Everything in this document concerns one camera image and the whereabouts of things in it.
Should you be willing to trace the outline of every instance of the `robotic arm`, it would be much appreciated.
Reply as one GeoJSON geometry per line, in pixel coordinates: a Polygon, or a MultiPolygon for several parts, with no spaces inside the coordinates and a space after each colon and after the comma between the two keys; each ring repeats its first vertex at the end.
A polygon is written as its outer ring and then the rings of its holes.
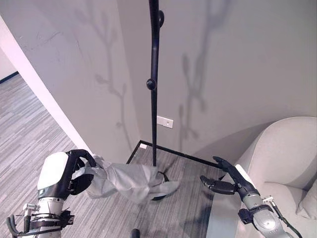
{"type": "Polygon", "coordinates": [[[86,150],[57,152],[45,159],[37,185],[39,203],[23,207],[24,231],[16,229],[14,215],[6,219],[13,238],[60,238],[60,231],[73,224],[74,216],[70,211],[62,210],[64,201],[70,194],[77,195],[88,188],[94,178],[94,175],[85,174],[72,179],[72,174],[85,166],[80,157],[85,158],[91,167],[96,166],[86,150]]]}
{"type": "Polygon", "coordinates": [[[260,197],[259,191],[256,190],[250,177],[240,165],[233,166],[226,160],[217,156],[213,156],[213,159],[218,162],[223,171],[229,173],[234,184],[208,179],[205,176],[201,176],[200,179],[205,186],[216,193],[239,193],[241,201],[247,207],[246,209],[240,209],[238,213],[244,224],[253,223],[254,227],[266,238],[294,238],[291,234],[284,231],[279,220],[281,219],[298,235],[299,238],[302,238],[300,233],[282,216],[274,203],[272,196],[265,199],[260,197]],[[271,204],[277,215],[269,205],[265,204],[266,202],[271,204]]]}

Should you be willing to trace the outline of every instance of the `black cable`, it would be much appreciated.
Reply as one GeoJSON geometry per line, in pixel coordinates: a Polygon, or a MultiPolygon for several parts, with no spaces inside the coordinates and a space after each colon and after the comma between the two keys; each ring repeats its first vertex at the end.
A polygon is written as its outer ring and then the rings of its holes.
{"type": "Polygon", "coordinates": [[[285,217],[283,217],[281,219],[287,227],[289,227],[299,238],[303,238],[302,235],[298,232],[298,230],[295,229],[295,227],[293,227],[291,224],[289,224],[289,222],[286,220],[285,217]]]}
{"type": "Polygon", "coordinates": [[[272,205],[273,209],[275,210],[275,212],[278,215],[278,218],[280,220],[282,220],[287,227],[289,227],[299,238],[303,238],[302,235],[298,232],[298,230],[295,229],[295,227],[293,227],[291,224],[289,224],[289,222],[286,220],[285,217],[283,217],[282,213],[280,212],[280,210],[278,209],[277,205],[275,204],[275,202],[270,201],[270,204],[272,205]]]}

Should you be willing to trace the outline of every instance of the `gray cloth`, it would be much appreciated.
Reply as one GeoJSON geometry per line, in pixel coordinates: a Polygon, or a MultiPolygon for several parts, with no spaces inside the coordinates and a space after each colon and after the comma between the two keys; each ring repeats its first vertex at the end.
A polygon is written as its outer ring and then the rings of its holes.
{"type": "Polygon", "coordinates": [[[124,197],[136,203],[151,200],[154,197],[173,193],[179,187],[179,182],[164,182],[162,174],[156,167],[137,164],[116,164],[104,161],[101,156],[94,155],[96,167],[85,167],[76,171],[72,179],[83,174],[92,174],[94,179],[86,189],[92,198],[108,197],[119,192],[124,197]]]}

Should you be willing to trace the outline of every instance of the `floor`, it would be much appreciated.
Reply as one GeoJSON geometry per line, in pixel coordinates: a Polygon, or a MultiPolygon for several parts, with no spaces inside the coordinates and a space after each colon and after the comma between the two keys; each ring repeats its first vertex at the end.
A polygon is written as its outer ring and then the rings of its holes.
{"type": "MultiPolygon", "coordinates": [[[[75,146],[17,75],[0,84],[0,234],[10,237],[5,218],[36,202],[36,184],[44,158],[75,146]]],[[[152,149],[139,148],[131,163],[151,165],[152,149]]],[[[67,238],[128,238],[133,228],[142,238],[205,238],[213,194],[200,175],[218,178],[216,168],[158,150],[157,164],[180,188],[162,201],[134,204],[115,194],[91,200],[83,192],[69,196],[75,221],[62,231],[67,238]]],[[[18,229],[22,220],[17,219],[18,229]]]]}

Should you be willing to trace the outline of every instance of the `electrical outlet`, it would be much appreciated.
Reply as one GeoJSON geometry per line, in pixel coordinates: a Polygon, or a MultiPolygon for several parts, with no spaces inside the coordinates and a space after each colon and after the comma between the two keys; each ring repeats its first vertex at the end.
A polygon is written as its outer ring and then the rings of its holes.
{"type": "Polygon", "coordinates": [[[157,117],[157,123],[159,125],[168,127],[168,128],[173,128],[173,121],[172,119],[164,118],[164,117],[157,117]]]}

